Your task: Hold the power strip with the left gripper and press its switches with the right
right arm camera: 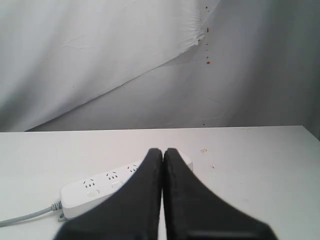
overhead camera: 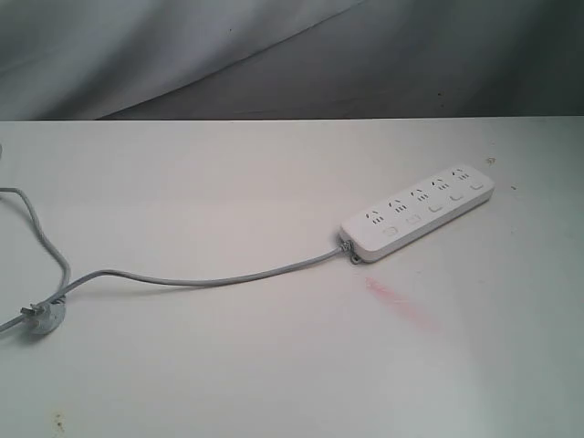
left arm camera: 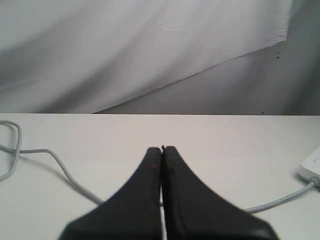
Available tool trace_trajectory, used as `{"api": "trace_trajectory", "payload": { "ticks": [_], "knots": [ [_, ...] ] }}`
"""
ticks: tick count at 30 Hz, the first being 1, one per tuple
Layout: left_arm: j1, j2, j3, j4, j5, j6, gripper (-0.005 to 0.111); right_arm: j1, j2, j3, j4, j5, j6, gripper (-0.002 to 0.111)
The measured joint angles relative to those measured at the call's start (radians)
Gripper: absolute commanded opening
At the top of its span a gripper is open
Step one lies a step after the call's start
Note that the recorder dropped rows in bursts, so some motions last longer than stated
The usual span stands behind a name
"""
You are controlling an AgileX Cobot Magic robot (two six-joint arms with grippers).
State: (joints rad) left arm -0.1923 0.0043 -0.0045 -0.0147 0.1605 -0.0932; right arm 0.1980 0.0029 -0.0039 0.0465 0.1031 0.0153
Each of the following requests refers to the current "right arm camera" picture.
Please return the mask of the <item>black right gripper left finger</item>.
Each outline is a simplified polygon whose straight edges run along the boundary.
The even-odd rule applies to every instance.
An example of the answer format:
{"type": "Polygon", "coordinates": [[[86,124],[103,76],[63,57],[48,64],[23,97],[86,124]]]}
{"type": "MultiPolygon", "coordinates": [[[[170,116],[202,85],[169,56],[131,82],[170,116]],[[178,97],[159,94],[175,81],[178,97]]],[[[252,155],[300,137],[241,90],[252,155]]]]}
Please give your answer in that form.
{"type": "Polygon", "coordinates": [[[151,148],[119,190],[95,208],[65,223],[55,239],[158,239],[162,177],[163,154],[151,148]]]}

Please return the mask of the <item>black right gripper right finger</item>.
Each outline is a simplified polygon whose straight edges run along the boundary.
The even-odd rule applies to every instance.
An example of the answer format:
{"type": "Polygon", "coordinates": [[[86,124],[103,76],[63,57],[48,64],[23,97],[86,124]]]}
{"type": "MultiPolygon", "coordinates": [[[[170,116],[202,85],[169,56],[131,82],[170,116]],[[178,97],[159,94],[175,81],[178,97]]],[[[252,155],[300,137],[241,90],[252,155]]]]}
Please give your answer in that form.
{"type": "Polygon", "coordinates": [[[275,240],[268,224],[228,204],[190,170],[175,148],[163,159],[163,204],[169,240],[275,240]]]}

